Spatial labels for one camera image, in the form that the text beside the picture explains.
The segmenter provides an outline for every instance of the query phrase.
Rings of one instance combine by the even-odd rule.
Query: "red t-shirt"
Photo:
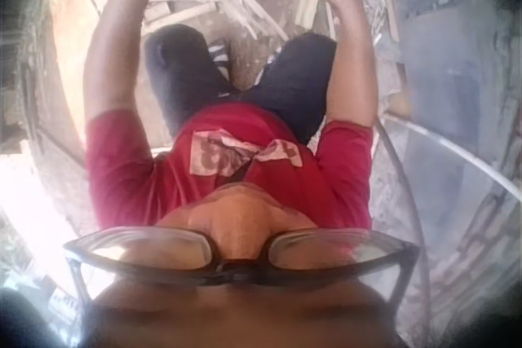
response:
[[[87,126],[86,165],[100,226],[153,225],[232,181],[261,187],[318,227],[371,225],[372,130],[333,121],[314,156],[286,124],[250,104],[221,104],[192,117],[166,156],[153,158],[138,116],[116,110]]]

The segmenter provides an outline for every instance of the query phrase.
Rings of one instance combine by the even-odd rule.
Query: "leg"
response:
[[[240,100],[276,114],[300,143],[308,144],[325,116],[335,48],[334,41],[319,34],[294,38]]]
[[[173,137],[196,112],[235,91],[215,66],[203,35],[182,24],[160,29],[147,40],[145,65]]]

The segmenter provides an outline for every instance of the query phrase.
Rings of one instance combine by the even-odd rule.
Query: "person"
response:
[[[373,46],[362,1],[329,1],[341,22],[338,42],[314,33],[289,40],[246,91],[220,72],[227,65],[215,53],[223,46],[209,48],[185,25],[153,33],[145,63],[175,141],[154,159],[134,94],[148,0],[108,0],[84,74],[86,166],[106,231],[66,246],[80,297],[91,305],[91,344],[393,340],[382,296],[341,279],[379,267],[378,260],[357,266],[360,244],[408,250],[413,264],[391,296],[396,307],[415,252],[369,230]],[[306,146],[324,118],[314,155]],[[101,257],[108,250],[98,245],[108,243],[126,254]],[[120,276],[93,302],[83,262]]]

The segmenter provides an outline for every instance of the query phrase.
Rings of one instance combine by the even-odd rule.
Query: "raised arm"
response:
[[[327,121],[371,127],[377,118],[374,48],[362,0],[330,0],[341,31],[328,86]]]
[[[141,21],[148,0],[108,0],[87,54],[86,122],[115,109],[135,110]]]

